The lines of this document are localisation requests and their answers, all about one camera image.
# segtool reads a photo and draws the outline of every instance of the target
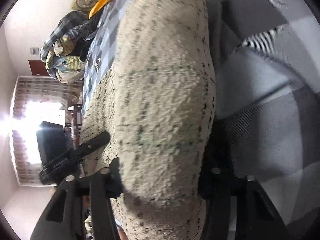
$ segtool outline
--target light switch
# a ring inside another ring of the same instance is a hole
[[[39,48],[30,48],[30,54],[33,56],[39,55]]]

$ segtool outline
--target pile of clothes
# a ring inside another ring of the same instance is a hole
[[[71,11],[63,17],[40,50],[50,76],[62,83],[72,83],[84,77],[84,67],[90,44],[102,13],[88,15]]]

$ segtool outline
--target wooden furniture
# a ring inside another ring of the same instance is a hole
[[[82,125],[82,104],[75,104],[72,107],[72,110],[68,110],[72,116],[71,123],[66,123],[66,127],[71,131],[71,137],[74,141],[74,147],[78,147],[80,144],[80,131]]]
[[[29,60],[29,65],[33,76],[49,76],[45,63],[41,60]]]

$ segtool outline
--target plaid blanket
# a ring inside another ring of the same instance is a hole
[[[51,33],[49,38],[45,41],[42,48],[40,49],[40,59],[46,62],[47,55],[50,50],[53,50],[53,44],[58,38],[62,37],[68,30],[75,26],[83,24],[88,20],[88,16],[80,11],[71,11],[65,17],[63,17],[58,26]],[[55,73],[49,73],[52,77],[55,77]]]
[[[299,239],[320,207],[318,19],[304,0],[207,0],[207,7],[216,117],[235,174],[257,177]]]
[[[116,55],[116,34],[121,18],[130,0],[108,2],[98,23],[95,39],[90,46],[84,72],[82,114],[88,108],[93,92],[111,67]]]

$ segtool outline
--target metal screw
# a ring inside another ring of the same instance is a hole
[[[101,173],[101,174],[108,174],[108,173],[110,173],[110,169],[109,169],[109,168],[102,168],[102,169],[100,170],[100,173]]]
[[[246,179],[247,179],[247,181],[255,181],[256,180],[255,176],[253,176],[253,175],[247,175]]]
[[[73,181],[74,179],[75,179],[75,176],[73,176],[73,175],[66,176],[67,182]]]
[[[221,170],[220,170],[219,168],[212,168],[212,169],[211,169],[211,172],[212,172],[213,174],[220,174],[220,173],[221,173]]]

